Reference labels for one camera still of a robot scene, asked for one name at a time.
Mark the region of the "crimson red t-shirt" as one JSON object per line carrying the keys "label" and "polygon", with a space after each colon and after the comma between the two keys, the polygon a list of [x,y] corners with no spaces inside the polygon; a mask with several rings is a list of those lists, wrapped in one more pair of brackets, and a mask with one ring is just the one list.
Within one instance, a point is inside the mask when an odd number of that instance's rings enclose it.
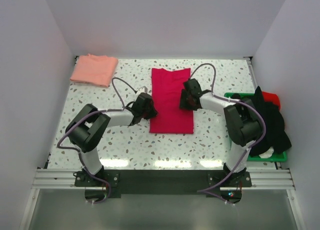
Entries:
{"label": "crimson red t-shirt", "polygon": [[191,75],[191,69],[168,71],[163,68],[151,70],[151,93],[157,116],[150,120],[152,134],[193,134],[194,114],[180,108],[183,83]]}

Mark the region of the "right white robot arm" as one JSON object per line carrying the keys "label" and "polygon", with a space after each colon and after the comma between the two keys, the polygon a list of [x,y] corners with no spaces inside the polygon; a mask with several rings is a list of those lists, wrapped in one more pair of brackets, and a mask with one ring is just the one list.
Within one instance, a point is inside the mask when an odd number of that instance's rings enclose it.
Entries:
{"label": "right white robot arm", "polygon": [[235,186],[241,180],[240,172],[247,167],[251,149],[267,132],[266,123],[251,99],[215,95],[210,90],[202,90],[193,78],[183,83],[179,107],[190,111],[211,110],[225,117],[230,151],[223,166],[228,171],[223,173],[222,179],[227,186]]}

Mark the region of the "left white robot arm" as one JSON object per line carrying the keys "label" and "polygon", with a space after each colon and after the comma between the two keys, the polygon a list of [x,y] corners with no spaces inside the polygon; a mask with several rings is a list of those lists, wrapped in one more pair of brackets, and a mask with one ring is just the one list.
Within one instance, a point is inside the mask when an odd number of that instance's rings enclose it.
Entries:
{"label": "left white robot arm", "polygon": [[97,146],[107,128],[117,126],[134,126],[141,119],[149,120],[156,117],[152,96],[142,92],[136,100],[122,109],[98,110],[92,104],[86,104],[65,129],[65,135],[57,143],[61,145],[65,138],[76,147],[73,150],[79,154],[80,162],[87,172],[86,181],[92,186],[99,186],[104,180],[104,167],[99,159]]}

